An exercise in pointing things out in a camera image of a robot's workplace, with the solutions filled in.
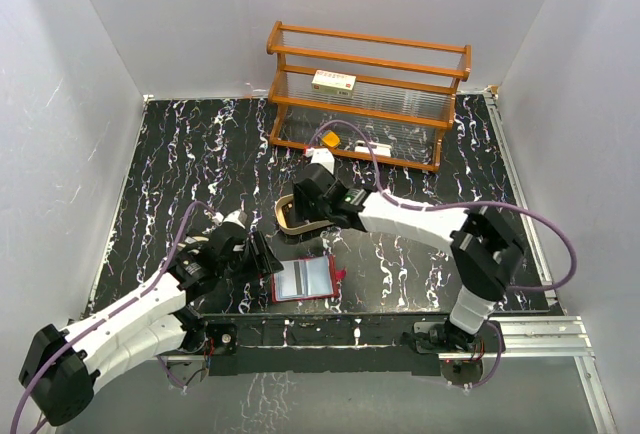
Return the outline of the beige oval card tray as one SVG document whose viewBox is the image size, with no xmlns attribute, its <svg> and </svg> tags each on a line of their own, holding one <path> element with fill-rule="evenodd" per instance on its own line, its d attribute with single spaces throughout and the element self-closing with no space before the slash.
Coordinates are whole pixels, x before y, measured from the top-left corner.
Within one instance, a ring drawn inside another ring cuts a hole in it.
<svg viewBox="0 0 640 434">
<path fill-rule="evenodd" d="M 275 203 L 275 216 L 280 230 L 288 236 L 298 236 L 332 225 L 330 221 L 300 220 L 294 209 L 294 195 L 288 194 Z"/>
</svg>

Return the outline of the red card holder wallet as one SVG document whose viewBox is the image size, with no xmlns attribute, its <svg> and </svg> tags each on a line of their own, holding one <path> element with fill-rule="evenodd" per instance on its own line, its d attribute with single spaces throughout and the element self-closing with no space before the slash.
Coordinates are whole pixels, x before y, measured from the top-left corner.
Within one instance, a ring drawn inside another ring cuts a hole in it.
<svg viewBox="0 0 640 434">
<path fill-rule="evenodd" d="M 272 275 L 275 303 L 337 297 L 346 271 L 336 268 L 332 255 L 282 261 L 282 269 Z"/>
</svg>

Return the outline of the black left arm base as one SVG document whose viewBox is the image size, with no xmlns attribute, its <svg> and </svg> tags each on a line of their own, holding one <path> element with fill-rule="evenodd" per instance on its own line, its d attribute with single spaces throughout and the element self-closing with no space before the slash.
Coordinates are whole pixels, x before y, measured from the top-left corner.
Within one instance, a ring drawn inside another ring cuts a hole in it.
<svg viewBox="0 0 640 434">
<path fill-rule="evenodd" d="M 196 314 L 189 306 L 171 313 L 159 320 L 162 330 L 170 329 L 165 341 L 167 347 L 154 355 L 170 384 L 185 395 L 197 376 L 203 379 L 210 373 L 216 355 L 229 356 L 236 351 L 237 329 L 231 324 L 210 324 Z M 181 379 L 172 372 L 168 361 L 170 353 L 202 355 L 202 367 L 188 378 Z"/>
</svg>

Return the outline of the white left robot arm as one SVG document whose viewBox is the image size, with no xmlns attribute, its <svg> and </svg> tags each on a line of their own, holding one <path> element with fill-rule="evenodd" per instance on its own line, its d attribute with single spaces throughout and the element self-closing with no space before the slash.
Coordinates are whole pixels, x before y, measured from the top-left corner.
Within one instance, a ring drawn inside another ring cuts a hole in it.
<svg viewBox="0 0 640 434">
<path fill-rule="evenodd" d="M 248 282 L 282 268 L 265 236 L 238 221 L 226 220 L 208 235 L 182 236 L 167 265 L 129 294 L 64 328 L 40 329 L 19 381 L 50 425 L 64 425 L 140 363 L 202 349 L 207 323 L 192 304 L 219 282 Z"/>
</svg>

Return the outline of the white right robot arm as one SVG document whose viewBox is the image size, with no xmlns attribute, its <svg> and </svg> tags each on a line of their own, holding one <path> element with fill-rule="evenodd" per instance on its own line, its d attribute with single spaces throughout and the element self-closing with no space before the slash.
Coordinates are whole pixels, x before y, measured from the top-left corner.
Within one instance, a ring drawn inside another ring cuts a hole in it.
<svg viewBox="0 0 640 434">
<path fill-rule="evenodd" d="M 447 342 L 466 351 L 495 311 L 524 259 L 524 247 L 493 207 L 434 211 L 430 205 L 367 187 L 348 187 L 325 166 L 307 165 L 293 181 L 299 221 L 407 238 L 452 257 L 462 287 L 445 322 Z"/>
</svg>

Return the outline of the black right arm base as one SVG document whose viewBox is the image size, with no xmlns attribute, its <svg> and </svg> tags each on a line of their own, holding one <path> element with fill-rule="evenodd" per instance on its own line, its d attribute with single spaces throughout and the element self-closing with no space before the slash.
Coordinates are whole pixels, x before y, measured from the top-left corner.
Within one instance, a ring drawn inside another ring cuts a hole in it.
<svg viewBox="0 0 640 434">
<path fill-rule="evenodd" d="M 449 319 L 431 324 L 426 330 L 414 325 L 401 334 L 400 344 L 416 354 L 435 355 L 443 380 L 431 384 L 459 389 L 465 395 L 495 377 L 506 348 L 498 322 L 485 321 L 477 333 L 469 334 Z"/>
</svg>

